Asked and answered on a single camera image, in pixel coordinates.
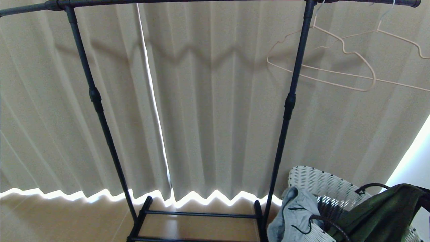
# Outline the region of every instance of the beige curtain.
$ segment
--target beige curtain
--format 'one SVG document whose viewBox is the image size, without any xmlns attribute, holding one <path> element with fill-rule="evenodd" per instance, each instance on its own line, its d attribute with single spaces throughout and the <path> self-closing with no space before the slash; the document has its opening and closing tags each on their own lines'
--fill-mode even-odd
<svg viewBox="0 0 430 242">
<path fill-rule="evenodd" d="M 389 7 L 326 4 L 319 26 L 339 36 L 371 30 Z M 76 9 L 135 197 L 154 189 L 170 196 L 166 161 L 177 200 L 190 191 L 207 197 L 215 189 L 229 198 L 241 190 L 267 194 L 291 75 L 268 66 L 266 55 L 301 27 L 303 8 L 302 1 L 250 1 L 140 4 L 140 15 L 134 4 Z M 429 22 L 430 5 L 423 1 L 416 9 L 395 6 L 381 28 L 417 41 L 428 56 Z M 65 13 L 4 17 L 0 35 L 2 191 L 122 192 Z M 292 69 L 298 37 L 277 46 L 272 61 Z M 333 41 L 311 30 L 305 63 L 369 75 L 338 44 L 311 52 Z M 430 62 L 419 59 L 413 46 L 381 34 L 346 42 L 378 78 L 430 88 Z M 303 73 L 356 87 L 368 84 L 305 68 Z M 359 93 L 300 78 L 276 194 L 298 164 L 356 184 L 385 182 L 430 114 L 429 101 L 429 93 L 389 84 Z"/>
<path fill-rule="evenodd" d="M 291 75 L 268 66 L 269 49 L 300 29 L 302 1 L 139 5 L 156 88 L 167 162 L 176 198 L 194 190 L 267 194 Z M 389 5 L 338 2 L 319 12 L 319 26 L 339 36 L 376 28 Z M 430 55 L 430 5 L 395 6 L 381 26 L 419 42 Z M 298 38 L 277 46 L 272 61 L 293 68 Z M 370 75 L 311 30 L 305 63 Z M 378 78 L 430 87 L 430 62 L 400 40 L 380 34 L 347 40 Z M 364 88 L 367 80 L 303 69 L 304 74 Z M 298 164 L 351 182 L 385 182 L 430 113 L 430 93 L 377 83 L 368 93 L 300 78 L 276 194 Z"/>
</svg>

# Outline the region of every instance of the hanger hook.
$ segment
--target hanger hook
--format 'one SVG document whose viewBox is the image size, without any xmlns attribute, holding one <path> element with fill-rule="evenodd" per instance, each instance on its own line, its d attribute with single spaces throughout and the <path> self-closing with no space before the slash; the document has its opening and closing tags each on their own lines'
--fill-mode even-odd
<svg viewBox="0 0 430 242">
<path fill-rule="evenodd" d="M 396 4 L 396 0 L 393 0 L 393 4 L 391 5 L 391 8 L 381 16 L 381 18 L 379 19 L 378 28 L 376 29 L 377 31 L 379 30 L 379 26 L 381 25 L 382 19 L 385 17 L 386 14 L 388 14 L 389 12 L 391 12 L 391 10 L 393 10 L 395 4 Z"/>
<path fill-rule="evenodd" d="M 316 25 L 316 18 L 318 17 L 318 11 L 322 8 L 322 6 L 323 6 L 323 4 L 325 3 L 325 1 L 326 1 L 326 0 L 322 0 L 321 6 L 316 10 L 316 12 L 315 12 L 315 18 L 314 18 L 314 20 L 313 20 L 313 25 L 312 25 L 312 27 L 315 27 L 315 25 Z"/>
</svg>

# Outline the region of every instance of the garment rack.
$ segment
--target garment rack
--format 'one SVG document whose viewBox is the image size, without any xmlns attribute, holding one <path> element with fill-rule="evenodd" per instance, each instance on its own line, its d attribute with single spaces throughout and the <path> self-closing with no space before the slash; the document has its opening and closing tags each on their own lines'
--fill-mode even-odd
<svg viewBox="0 0 430 242">
<path fill-rule="evenodd" d="M 271 205 L 273 193 L 275 190 L 276 178 L 278 176 L 279 166 L 281 163 L 281 157 L 282 157 L 282 152 L 285 145 L 288 125 L 295 105 L 295 100 L 296 100 L 295 92 L 297 88 L 301 64 L 303 62 L 303 56 L 304 56 L 304 51 L 306 47 L 307 36 L 309 33 L 310 22 L 313 15 L 313 9 L 317 3 L 322 3 L 323 0 L 305 0 L 306 6 L 304 9 L 303 27 L 301 30 L 297 56 L 294 64 L 294 71 L 292 74 L 291 86 L 290 86 L 290 90 L 287 95 L 287 98 L 285 100 L 283 122 L 281 127 L 281 133 L 279 136 L 279 143 L 276 151 L 275 162 L 273 165 L 272 178 L 270 181 L 270 189 L 269 189 L 269 195 L 266 202 L 266 208 L 263 214 L 259 201 L 258 200 L 255 201 L 254 202 L 255 215 L 154 211 L 149 209 L 152 203 L 151 196 L 147 197 L 145 203 L 142 206 L 142 209 L 139 212 L 139 215 L 136 214 L 136 211 L 133 207 L 133 203 L 131 201 L 127 182 L 124 177 L 124 173 L 118 158 L 118 154 L 115 149 L 114 141 L 112 140 L 108 122 L 106 121 L 106 117 L 104 115 L 103 105 L 101 103 L 101 96 L 92 78 L 91 70 L 88 64 L 88 59 L 86 57 L 85 49 L 82 43 L 82 39 L 79 32 L 75 11 L 74 11 L 74 8 L 77 8 L 77 7 L 98 6 L 98 5 L 116 5 L 116 4 L 127 4 L 127 3 L 212 2 L 212 1 L 233 1 L 233 0 L 48 0 L 40 4 L 32 4 L 32 5 L 9 8 L 9 9 L 0 9 L 0 18 L 4 16 L 9 16 L 9 15 L 15 15 L 15 14 L 26 13 L 26 12 L 43 11 L 43 10 L 66 12 L 67 18 L 71 25 L 73 37 L 76 43 L 76 47 L 79 53 L 79 57 L 82 63 L 85 77 L 88 82 L 89 97 L 94 105 L 95 111 L 98 114 L 98 118 L 100 120 L 100 124 L 103 129 L 103 133 L 106 138 L 107 145 L 109 147 L 109 151 L 111 152 L 111 156 L 112 156 L 116 171 L 118 173 L 118 177 L 120 179 L 122 189 L 126 197 L 127 205 L 130 209 L 130 213 L 134 221 L 134 225 L 130 232 L 130 235 L 127 237 L 127 242 L 132 242 L 132 241 L 211 242 L 213 241 L 213 240 L 204 240 L 204 239 L 165 239 L 165 238 L 139 236 L 138 235 L 139 231 L 141 230 L 141 227 L 143 225 L 143 222 L 147 214 L 256 219 L 260 241 L 267 242 L 267 234 L 266 234 L 267 219 L 269 217 L 270 205 Z M 337 1 L 339 0 L 326 0 L 324 3 L 333 3 Z M 342 0 L 342 1 L 393 4 L 393 0 Z M 404 6 L 411 6 L 411 7 L 417 7 L 420 5 L 420 3 L 421 3 L 421 0 L 396 0 L 395 1 L 396 5 L 404 5 Z"/>
</svg>

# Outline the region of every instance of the white wicker basket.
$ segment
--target white wicker basket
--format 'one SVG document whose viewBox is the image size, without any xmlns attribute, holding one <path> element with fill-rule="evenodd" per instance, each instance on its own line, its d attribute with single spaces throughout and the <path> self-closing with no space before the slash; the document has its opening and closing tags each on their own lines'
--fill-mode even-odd
<svg viewBox="0 0 430 242">
<path fill-rule="evenodd" d="M 296 166 L 290 170 L 289 186 L 306 189 L 317 196 L 321 216 L 336 221 L 342 214 L 370 198 L 369 193 L 357 194 L 359 187 L 335 175 L 307 166 Z M 306 242 L 335 242 L 319 226 L 312 223 Z M 409 227 L 406 242 L 423 242 L 416 230 Z"/>
</svg>

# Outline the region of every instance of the clothes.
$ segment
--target clothes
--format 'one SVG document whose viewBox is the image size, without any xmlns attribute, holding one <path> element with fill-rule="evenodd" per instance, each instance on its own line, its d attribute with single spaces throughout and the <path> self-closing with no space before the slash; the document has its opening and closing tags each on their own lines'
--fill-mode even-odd
<svg viewBox="0 0 430 242">
<path fill-rule="evenodd" d="M 411 184 L 395 185 L 344 214 L 336 224 L 354 242 L 404 241 L 408 227 L 420 208 L 419 198 L 425 192 Z M 336 241 L 345 241 L 331 228 L 328 232 Z"/>
<path fill-rule="evenodd" d="M 269 242 L 300 242 L 310 230 L 309 217 L 319 215 L 316 197 L 307 190 L 289 187 L 283 192 L 281 210 L 267 228 Z"/>
</svg>

